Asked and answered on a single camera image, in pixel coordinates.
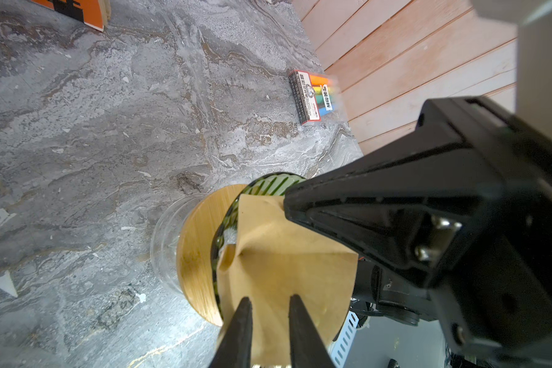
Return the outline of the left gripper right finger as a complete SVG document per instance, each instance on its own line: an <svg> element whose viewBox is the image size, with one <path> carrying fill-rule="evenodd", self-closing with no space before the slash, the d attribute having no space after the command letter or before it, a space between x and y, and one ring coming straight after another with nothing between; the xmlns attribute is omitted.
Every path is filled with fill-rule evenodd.
<svg viewBox="0 0 552 368"><path fill-rule="evenodd" d="M289 304L290 356L292 368L335 368L305 304L298 294Z"/></svg>

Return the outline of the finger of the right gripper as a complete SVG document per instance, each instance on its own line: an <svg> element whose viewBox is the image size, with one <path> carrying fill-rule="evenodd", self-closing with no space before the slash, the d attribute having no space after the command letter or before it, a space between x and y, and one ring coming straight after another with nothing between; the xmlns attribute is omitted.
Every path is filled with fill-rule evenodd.
<svg viewBox="0 0 552 368"><path fill-rule="evenodd" d="M506 184L488 151L509 118L488 98L428 100L413 132L288 190L285 216L431 288L498 230Z"/></svg>

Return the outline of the clear glass cup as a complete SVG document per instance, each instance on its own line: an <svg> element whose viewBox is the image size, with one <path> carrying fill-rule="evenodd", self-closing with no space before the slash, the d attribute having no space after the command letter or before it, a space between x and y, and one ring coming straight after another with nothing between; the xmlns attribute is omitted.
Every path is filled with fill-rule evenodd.
<svg viewBox="0 0 552 368"><path fill-rule="evenodd" d="M184 196L159 218L150 242L150 262L162 285L174 294L182 294L176 268L178 242L190 213L204 199L202 193Z"/></svg>

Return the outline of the green glass dripper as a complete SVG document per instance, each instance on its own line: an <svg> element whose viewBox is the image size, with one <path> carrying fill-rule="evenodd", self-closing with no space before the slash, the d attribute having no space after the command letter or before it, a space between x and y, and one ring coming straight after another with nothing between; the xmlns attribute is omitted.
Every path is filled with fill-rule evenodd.
<svg viewBox="0 0 552 368"><path fill-rule="evenodd" d="M210 257L213 288L215 292L216 304L219 308L220 317L223 317L223 313L219 297L217 268L220 255L222 254L223 248L227 243L227 241L225 240L225 232L228 230L236 232L238 228L240 196L284 196L290 187L295 186L300 182L304 182L305 180L306 178L304 178L303 176L288 172L266 174L250 182L250 184L248 184L243 190L239 192L239 194L231 203L230 207L228 207L223 220L219 223L219 228L217 228L216 233L214 234L211 244Z"/></svg>

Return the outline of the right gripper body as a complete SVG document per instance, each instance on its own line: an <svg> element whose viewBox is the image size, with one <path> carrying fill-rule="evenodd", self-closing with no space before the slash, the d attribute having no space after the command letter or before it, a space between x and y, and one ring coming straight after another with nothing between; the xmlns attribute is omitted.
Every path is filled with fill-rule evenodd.
<svg viewBox="0 0 552 368"><path fill-rule="evenodd" d="M423 285L460 354L552 367L552 183L427 185Z"/></svg>

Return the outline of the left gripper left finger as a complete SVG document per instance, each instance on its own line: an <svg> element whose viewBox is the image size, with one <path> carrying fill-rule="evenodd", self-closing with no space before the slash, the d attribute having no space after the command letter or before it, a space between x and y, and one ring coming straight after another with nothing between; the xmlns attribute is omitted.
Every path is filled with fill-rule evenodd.
<svg viewBox="0 0 552 368"><path fill-rule="evenodd" d="M252 303L248 297L244 297L227 326L209 368L250 368L252 337Z"/></svg>

